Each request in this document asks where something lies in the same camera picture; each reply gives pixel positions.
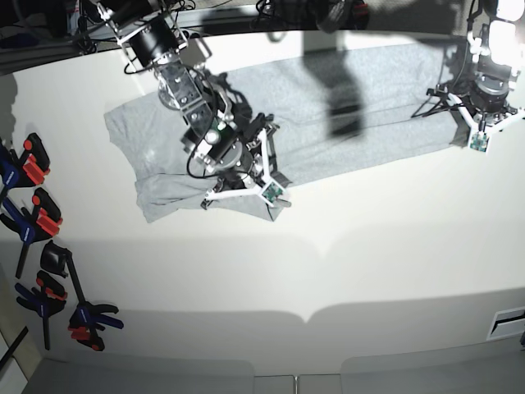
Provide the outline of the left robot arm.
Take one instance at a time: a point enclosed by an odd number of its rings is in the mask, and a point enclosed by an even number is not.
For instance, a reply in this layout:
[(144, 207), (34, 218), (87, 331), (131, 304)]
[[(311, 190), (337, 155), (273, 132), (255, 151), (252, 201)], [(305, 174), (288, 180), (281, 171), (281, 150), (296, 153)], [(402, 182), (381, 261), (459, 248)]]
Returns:
[(523, 16), (523, 1), (471, 3), (463, 64), (447, 91), (476, 131), (523, 113), (507, 102), (524, 63), (524, 44), (517, 34)]

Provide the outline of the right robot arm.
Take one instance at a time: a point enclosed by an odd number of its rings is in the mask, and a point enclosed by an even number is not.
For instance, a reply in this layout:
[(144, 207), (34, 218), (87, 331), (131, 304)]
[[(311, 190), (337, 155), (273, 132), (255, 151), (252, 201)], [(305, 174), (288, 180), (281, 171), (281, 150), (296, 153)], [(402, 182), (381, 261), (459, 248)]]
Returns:
[(240, 197), (257, 197), (269, 208), (289, 207), (270, 159), (270, 139), (278, 129), (273, 115), (246, 117), (204, 63), (191, 66), (182, 59), (189, 37), (177, 25), (173, 7), (166, 1), (99, 1), (96, 8), (127, 58), (126, 73), (151, 71), (161, 103), (179, 111), (188, 126), (181, 138), (188, 154), (185, 171), (193, 179), (214, 181), (202, 208)]

